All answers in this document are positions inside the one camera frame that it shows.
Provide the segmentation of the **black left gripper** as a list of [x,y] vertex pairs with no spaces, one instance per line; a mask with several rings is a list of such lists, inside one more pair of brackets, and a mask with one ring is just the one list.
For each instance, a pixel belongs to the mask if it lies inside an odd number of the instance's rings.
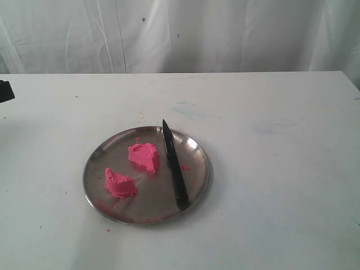
[[4,103],[15,98],[15,94],[9,81],[0,80],[0,103]]

